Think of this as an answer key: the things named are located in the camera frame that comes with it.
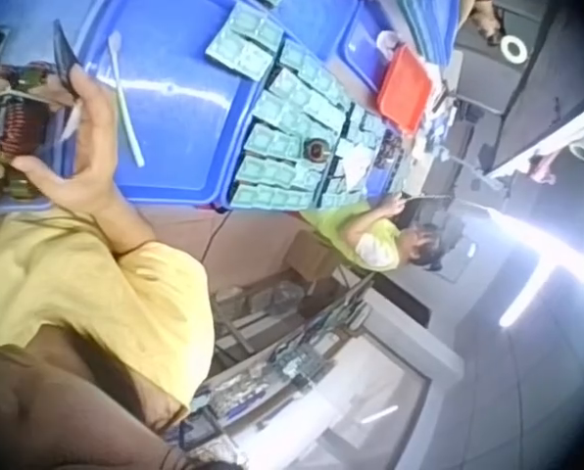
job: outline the wrist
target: wrist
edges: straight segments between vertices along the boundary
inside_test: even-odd
[[[94,218],[112,217],[116,212],[123,210],[125,204],[127,204],[126,199],[116,185],[114,185],[103,198],[103,201],[90,214]]]
[[[394,212],[394,208],[391,206],[379,207],[379,213],[381,214],[382,217],[392,217],[393,215],[396,215]]]

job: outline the ceiling light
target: ceiling light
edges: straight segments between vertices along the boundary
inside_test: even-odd
[[[493,209],[488,209],[488,213],[513,238],[540,255],[538,265],[523,290],[501,317],[499,321],[501,326],[510,326],[520,317],[557,266],[564,267],[584,284],[584,255],[552,234],[527,222]]]
[[[362,424],[371,423],[373,421],[376,421],[377,419],[381,419],[384,416],[387,416],[388,414],[394,413],[397,409],[399,409],[399,405],[397,405],[397,404],[395,404],[394,406],[389,406],[386,409],[379,411],[378,413],[374,413],[374,414],[371,414],[370,416],[367,416],[366,418],[364,418],[360,422]]]
[[[551,273],[556,269],[556,265],[541,259],[534,269],[531,277],[527,280],[523,289],[513,300],[506,312],[499,320],[499,324],[504,328],[511,326],[534,300],[534,297],[545,285]]]

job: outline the blue plastic bin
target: blue plastic bin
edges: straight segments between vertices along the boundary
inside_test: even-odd
[[[432,64],[449,64],[458,34],[460,0],[398,2],[410,26],[418,52]]]
[[[108,3],[80,57],[90,72],[113,85],[107,39],[115,30],[121,33],[122,85],[146,165],[135,165],[121,132],[117,184],[140,203],[212,202],[263,87],[205,56],[236,2]],[[71,142],[68,161],[73,150]]]
[[[360,2],[338,47],[340,59],[375,93],[388,69],[388,61],[377,49],[377,36],[391,29],[378,1]]]
[[[257,0],[251,1],[265,8]],[[366,0],[281,0],[277,7],[267,10],[291,37],[326,62],[360,3]]]

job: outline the cable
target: cable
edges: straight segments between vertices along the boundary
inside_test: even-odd
[[[224,225],[226,224],[226,222],[228,221],[228,219],[231,217],[231,214],[232,213],[233,213],[232,211],[227,212],[224,215],[224,218],[222,219],[222,221],[218,224],[218,227],[216,227],[216,229],[214,230],[214,232],[212,232],[212,236],[208,240],[207,246],[205,247],[205,251],[203,252],[203,255],[201,256],[201,264],[205,264],[205,259],[207,258],[207,255],[210,252],[210,248],[212,247],[212,244],[214,243],[214,240],[216,240],[216,237],[220,233],[220,230],[224,227]]]

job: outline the red lid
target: red lid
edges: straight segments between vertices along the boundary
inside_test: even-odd
[[[406,45],[394,54],[377,98],[377,108],[407,134],[415,134],[427,107],[432,83],[423,64]]]

